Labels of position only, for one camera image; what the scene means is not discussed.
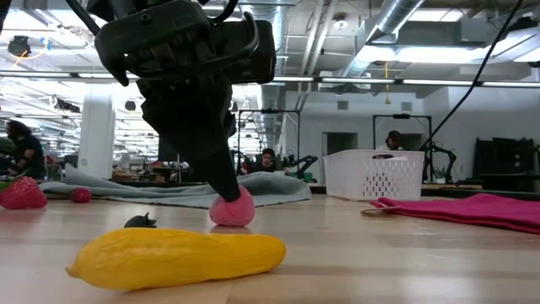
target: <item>wooden tabletop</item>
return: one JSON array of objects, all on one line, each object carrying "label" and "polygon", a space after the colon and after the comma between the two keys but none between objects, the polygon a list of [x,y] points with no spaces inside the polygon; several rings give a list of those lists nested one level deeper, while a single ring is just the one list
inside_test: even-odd
[{"label": "wooden tabletop", "polygon": [[[0,296],[9,304],[540,303],[540,236],[363,217],[366,208],[315,196],[257,209],[239,230],[214,229],[207,210],[144,204],[52,201],[44,210],[0,210]],[[148,211],[159,227],[279,236],[288,255],[269,274],[130,293],[66,275],[83,244]]]}]

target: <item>white laundry basket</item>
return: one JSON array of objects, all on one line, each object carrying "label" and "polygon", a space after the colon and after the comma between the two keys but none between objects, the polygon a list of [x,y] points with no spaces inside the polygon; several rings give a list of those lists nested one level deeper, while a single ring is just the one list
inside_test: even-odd
[{"label": "white laundry basket", "polygon": [[324,158],[327,195],[418,200],[424,152],[347,150]]}]

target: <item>magenta towel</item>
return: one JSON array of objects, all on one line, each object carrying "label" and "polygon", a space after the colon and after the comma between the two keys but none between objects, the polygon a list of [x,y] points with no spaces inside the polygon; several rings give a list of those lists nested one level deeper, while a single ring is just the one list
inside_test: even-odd
[{"label": "magenta towel", "polygon": [[487,225],[540,234],[540,202],[477,194],[458,200],[396,201],[379,198],[372,202],[387,212],[469,225]]}]

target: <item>gray blanket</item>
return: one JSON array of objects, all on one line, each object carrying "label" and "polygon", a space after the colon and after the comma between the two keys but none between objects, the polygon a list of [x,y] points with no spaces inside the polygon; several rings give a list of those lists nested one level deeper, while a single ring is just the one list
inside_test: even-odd
[{"label": "gray blanket", "polygon": [[[304,182],[289,176],[258,172],[238,177],[255,200],[255,205],[266,206],[310,199],[311,191]],[[193,208],[209,208],[217,198],[207,185],[195,187],[129,187],[91,177],[66,165],[65,182],[44,182],[41,190],[53,194],[69,194],[74,188],[86,187],[94,197],[141,204],[165,204]]]}]

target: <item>red strawberry plush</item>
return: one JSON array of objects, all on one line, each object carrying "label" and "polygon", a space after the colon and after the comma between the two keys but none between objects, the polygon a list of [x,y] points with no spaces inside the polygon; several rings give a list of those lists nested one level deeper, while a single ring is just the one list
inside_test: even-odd
[{"label": "red strawberry plush", "polygon": [[0,205],[5,209],[37,209],[47,205],[47,197],[31,177],[19,177],[3,187]]},{"label": "red strawberry plush", "polygon": [[90,190],[83,187],[78,187],[71,191],[71,201],[74,203],[89,203],[92,199],[92,193],[90,193]]}]

